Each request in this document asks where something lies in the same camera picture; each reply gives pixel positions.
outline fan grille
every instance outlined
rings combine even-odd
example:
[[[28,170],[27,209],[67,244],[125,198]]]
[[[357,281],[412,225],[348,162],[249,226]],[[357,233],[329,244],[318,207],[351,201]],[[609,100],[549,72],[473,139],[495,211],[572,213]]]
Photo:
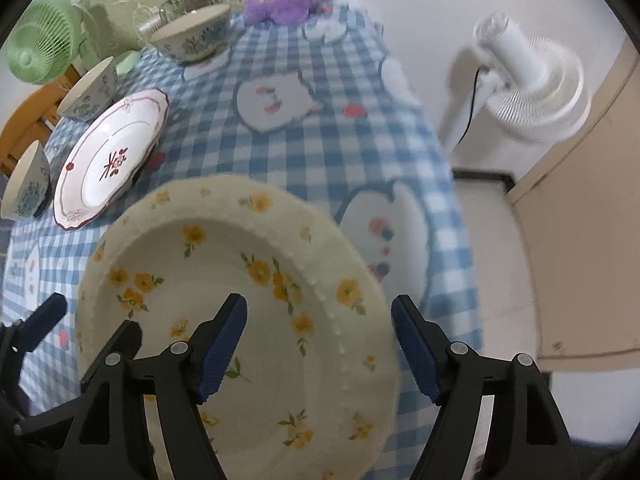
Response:
[[[18,79],[56,80],[78,55],[79,20],[66,0],[33,2],[7,39],[7,62]]]
[[[500,125],[526,142],[550,143],[571,137],[582,127],[591,108],[578,56],[545,38],[531,44],[549,67],[549,78],[539,89],[500,92],[487,101],[487,109]]]

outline white plate with red flowers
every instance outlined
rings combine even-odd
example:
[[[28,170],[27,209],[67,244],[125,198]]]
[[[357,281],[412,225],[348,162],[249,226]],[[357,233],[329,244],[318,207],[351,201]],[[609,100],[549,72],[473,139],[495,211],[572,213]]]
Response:
[[[130,95],[98,117],[67,157],[54,196],[66,231],[96,219],[124,193],[158,143],[169,99],[157,88]]]
[[[212,319],[236,292],[248,321],[218,393],[200,408],[229,478],[359,480],[394,429],[399,366],[389,305],[333,221],[242,176],[175,181],[113,224],[79,287],[87,370],[126,319],[138,357]],[[145,409],[171,479],[156,400]]]

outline screw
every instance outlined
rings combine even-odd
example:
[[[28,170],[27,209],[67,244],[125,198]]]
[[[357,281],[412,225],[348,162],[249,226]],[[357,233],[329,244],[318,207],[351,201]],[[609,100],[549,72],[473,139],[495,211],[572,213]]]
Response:
[[[518,354],[518,362],[522,366],[531,366],[533,364],[533,359],[530,355],[527,354]]]
[[[107,358],[104,360],[107,363],[107,366],[113,366],[120,362],[120,354],[114,352],[113,354],[107,355]]]
[[[454,354],[464,355],[467,352],[469,352],[469,347],[467,345],[465,345],[464,343],[456,341],[455,343],[451,343],[451,351]]]
[[[171,353],[176,355],[184,354],[188,348],[189,345],[187,343],[184,341],[178,341],[171,345]]]

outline green fan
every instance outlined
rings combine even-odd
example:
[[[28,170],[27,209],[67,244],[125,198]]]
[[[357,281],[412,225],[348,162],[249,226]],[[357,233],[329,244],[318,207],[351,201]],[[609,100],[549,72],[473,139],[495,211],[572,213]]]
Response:
[[[6,40],[9,69],[26,83],[59,78],[80,55],[89,70],[100,61],[99,30],[89,0],[37,0],[24,11]]]

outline blue floral bowl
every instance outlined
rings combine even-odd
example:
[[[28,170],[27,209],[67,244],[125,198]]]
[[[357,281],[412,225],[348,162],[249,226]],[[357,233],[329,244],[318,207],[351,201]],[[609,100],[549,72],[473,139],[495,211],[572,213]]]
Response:
[[[20,157],[4,190],[0,217],[23,220],[36,214],[50,187],[47,156],[37,140]]]
[[[101,61],[78,81],[58,106],[58,114],[76,121],[93,121],[116,97],[116,63]]]
[[[230,21],[228,5],[203,7],[161,27],[149,41],[178,63],[201,61],[226,42]]]

